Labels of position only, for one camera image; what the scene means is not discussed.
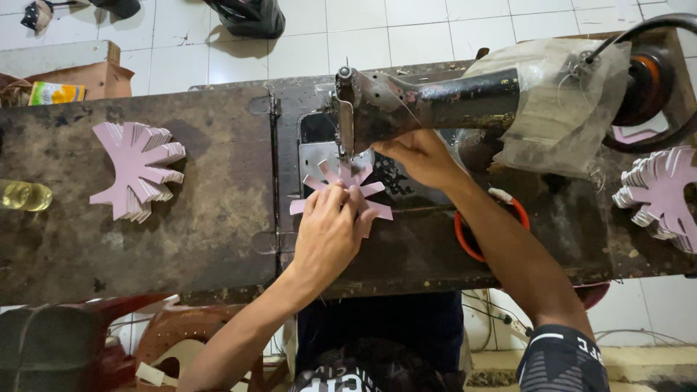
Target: pink foam cutout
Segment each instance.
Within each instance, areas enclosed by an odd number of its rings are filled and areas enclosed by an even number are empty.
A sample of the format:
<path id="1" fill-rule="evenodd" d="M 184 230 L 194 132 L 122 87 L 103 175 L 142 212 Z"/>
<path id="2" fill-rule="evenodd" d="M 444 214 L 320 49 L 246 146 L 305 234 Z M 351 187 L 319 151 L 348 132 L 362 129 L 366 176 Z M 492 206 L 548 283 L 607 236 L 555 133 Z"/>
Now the pink foam cutout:
<path id="1" fill-rule="evenodd" d="M 361 194 L 361 203 L 358 207 L 358 212 L 362 213 L 363 211 L 367 210 L 368 208 L 376 209 L 378 211 L 378 218 L 382 219 L 387 219 L 387 220 L 392 220 L 392 208 L 390 206 L 386 206 L 384 204 L 379 204 L 376 202 L 370 202 L 366 200 L 365 198 L 370 195 L 374 195 L 378 192 L 382 192 L 385 190 L 385 186 L 382 183 L 376 182 L 376 183 L 369 183 L 366 185 L 361 186 L 361 183 L 365 181 L 366 178 L 373 172 L 373 167 L 372 165 L 366 165 L 363 168 L 361 168 L 356 175 L 351 175 L 351 168 L 346 165 L 345 163 L 340 163 L 339 164 L 339 173 L 335 174 L 330 168 L 329 168 L 329 163 L 326 160 L 323 160 L 317 165 L 322 171 L 322 174 L 324 175 L 324 178 L 327 180 L 329 183 L 336 182 L 338 180 L 341 180 L 341 182 L 344 184 L 344 188 L 348 189 L 351 186 L 357 186 L 360 188 L 360 194 Z M 309 186 L 312 189 L 315 190 L 323 190 L 324 188 L 327 187 L 327 184 L 323 183 L 322 181 L 319 181 L 318 179 L 315 179 L 313 176 L 307 175 L 305 179 L 302 181 L 305 185 Z M 290 212 L 291 215 L 296 215 L 298 213 L 302 213 L 305 210 L 305 200 L 293 200 L 291 202 L 291 208 Z"/>
<path id="2" fill-rule="evenodd" d="M 613 196 L 620 208 L 641 205 L 632 221 L 689 253 L 696 253 L 697 224 L 685 203 L 684 188 L 697 182 L 697 167 L 691 165 L 694 154 L 689 146 L 679 146 L 635 160 L 632 170 L 622 173 L 623 187 Z"/>
<path id="3" fill-rule="evenodd" d="M 90 196 L 90 204 L 111 204 L 114 220 L 145 221 L 152 201 L 165 201 L 172 193 L 164 184 L 181 183 L 184 174 L 165 165 L 184 158 L 179 143 L 169 143 L 171 133 L 140 123 L 101 123 L 93 131 L 107 150 L 116 170 L 114 185 Z"/>

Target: hand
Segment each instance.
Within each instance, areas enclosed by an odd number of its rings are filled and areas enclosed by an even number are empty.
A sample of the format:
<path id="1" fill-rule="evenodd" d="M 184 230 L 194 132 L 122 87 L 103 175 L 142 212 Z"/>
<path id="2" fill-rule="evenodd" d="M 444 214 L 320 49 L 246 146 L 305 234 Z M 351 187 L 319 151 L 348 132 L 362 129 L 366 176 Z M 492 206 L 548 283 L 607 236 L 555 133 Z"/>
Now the hand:
<path id="1" fill-rule="evenodd" d="M 292 276 L 300 288 L 301 308 L 329 287 L 358 253 L 363 236 L 378 216 L 376 209 L 367 209 L 356 218 L 361 202 L 365 201 L 357 186 L 345 190 L 341 183 L 316 190 L 307 198 L 295 258 L 282 274 Z"/>
<path id="2" fill-rule="evenodd" d="M 420 183 L 445 191 L 469 175 L 452 159 L 435 130 L 421 129 L 387 142 L 375 142 L 373 150 L 398 160 Z"/>

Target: cardboard box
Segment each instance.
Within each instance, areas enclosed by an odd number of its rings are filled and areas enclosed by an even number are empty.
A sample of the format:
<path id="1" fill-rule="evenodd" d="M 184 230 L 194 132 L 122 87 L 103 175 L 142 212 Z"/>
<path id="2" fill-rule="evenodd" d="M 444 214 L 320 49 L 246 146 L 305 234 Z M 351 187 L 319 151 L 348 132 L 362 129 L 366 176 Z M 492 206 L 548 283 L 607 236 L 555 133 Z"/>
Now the cardboard box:
<path id="1" fill-rule="evenodd" d="M 88 66 L 66 68 L 26 78 L 29 83 L 82 84 L 87 90 L 85 100 L 124 98 L 131 96 L 130 80 L 134 73 L 126 68 L 102 61 Z"/>

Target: black t-shirt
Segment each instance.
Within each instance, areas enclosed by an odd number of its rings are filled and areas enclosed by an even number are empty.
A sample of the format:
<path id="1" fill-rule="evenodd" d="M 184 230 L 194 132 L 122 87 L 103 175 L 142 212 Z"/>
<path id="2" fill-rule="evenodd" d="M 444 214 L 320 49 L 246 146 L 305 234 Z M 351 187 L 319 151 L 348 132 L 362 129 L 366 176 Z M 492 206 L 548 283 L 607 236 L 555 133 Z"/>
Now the black t-shirt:
<path id="1" fill-rule="evenodd" d="M 461 391 L 403 345 L 362 338 L 330 350 L 302 371 L 290 392 Z M 560 325 L 539 327 L 530 338 L 516 374 L 521 392 L 609 391 L 600 350 L 581 332 Z"/>

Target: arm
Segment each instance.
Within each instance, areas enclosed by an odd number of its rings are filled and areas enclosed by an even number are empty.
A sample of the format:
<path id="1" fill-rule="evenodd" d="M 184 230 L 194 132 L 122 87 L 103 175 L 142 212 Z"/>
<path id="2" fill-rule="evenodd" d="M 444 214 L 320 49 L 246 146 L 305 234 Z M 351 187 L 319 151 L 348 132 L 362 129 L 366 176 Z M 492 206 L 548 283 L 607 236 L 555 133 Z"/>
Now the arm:
<path id="1" fill-rule="evenodd" d="M 401 162 L 416 181 L 445 192 L 472 229 L 491 272 L 535 328 L 561 324 L 592 338 L 583 304 L 542 244 L 455 163 L 435 131 L 404 136 L 373 148 Z"/>
<path id="2" fill-rule="evenodd" d="M 213 338 L 179 380 L 177 391 L 229 390 L 252 368 L 280 326 L 324 291 L 358 253 L 378 211 L 355 218 L 360 191 L 337 184 L 307 198 L 293 262 Z"/>

